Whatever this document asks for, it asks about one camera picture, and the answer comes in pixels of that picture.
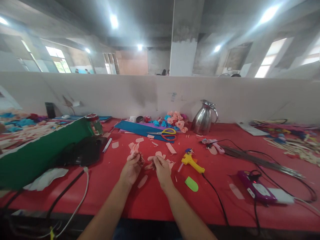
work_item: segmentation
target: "yellow scissors handle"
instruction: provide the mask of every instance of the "yellow scissors handle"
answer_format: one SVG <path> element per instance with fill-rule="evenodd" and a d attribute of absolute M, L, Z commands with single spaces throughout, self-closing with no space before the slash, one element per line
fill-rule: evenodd
<path fill-rule="evenodd" d="M 162 133 L 166 133 L 166 134 L 176 134 L 176 130 L 174 130 L 173 128 L 166 128 L 162 131 Z"/>

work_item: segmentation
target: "hand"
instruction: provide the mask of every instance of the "hand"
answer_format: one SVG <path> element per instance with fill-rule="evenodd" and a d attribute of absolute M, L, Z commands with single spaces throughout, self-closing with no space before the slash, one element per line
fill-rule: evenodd
<path fill-rule="evenodd" d="M 160 156 L 153 157 L 154 165 L 156 166 L 157 177 L 162 190 L 167 193 L 169 189 L 174 187 L 171 179 L 171 170 L 169 164 Z"/>
<path fill-rule="evenodd" d="M 134 153 L 132 156 L 128 156 L 119 180 L 131 187 L 137 180 L 143 165 L 144 159 L 142 159 L 140 153 Z"/>

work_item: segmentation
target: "stainless steel pitcher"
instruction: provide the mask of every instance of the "stainless steel pitcher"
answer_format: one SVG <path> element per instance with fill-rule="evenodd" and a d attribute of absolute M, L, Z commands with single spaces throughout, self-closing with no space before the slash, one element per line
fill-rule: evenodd
<path fill-rule="evenodd" d="M 207 101 L 207 100 L 201 100 L 202 102 L 202 108 L 199 110 L 197 115 L 194 117 L 191 125 L 191 130 L 193 130 L 196 134 L 200 135 L 207 135 L 210 131 L 211 127 L 211 112 L 212 109 L 217 118 L 214 123 L 218 121 L 218 112 L 215 109 L 215 104 Z"/>

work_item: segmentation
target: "glass jar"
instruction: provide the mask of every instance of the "glass jar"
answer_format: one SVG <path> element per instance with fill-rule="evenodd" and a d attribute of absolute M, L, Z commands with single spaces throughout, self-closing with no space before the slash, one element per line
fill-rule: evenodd
<path fill-rule="evenodd" d="M 85 116 L 85 118 L 88 121 L 89 128 L 94 135 L 99 136 L 103 134 L 102 125 L 97 114 L 91 113 Z"/>

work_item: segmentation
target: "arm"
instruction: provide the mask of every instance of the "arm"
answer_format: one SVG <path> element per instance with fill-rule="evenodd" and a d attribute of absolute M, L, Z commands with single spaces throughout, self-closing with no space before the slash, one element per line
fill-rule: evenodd
<path fill-rule="evenodd" d="M 153 162 L 183 239 L 217 239 L 173 185 L 169 164 L 159 156 L 155 156 Z"/>
<path fill-rule="evenodd" d="M 143 164 L 144 160 L 140 158 L 140 154 L 135 153 L 132 157 L 128 157 L 120 178 L 108 199 L 80 235 L 79 240 L 112 239 L 131 187 L 137 180 Z"/>

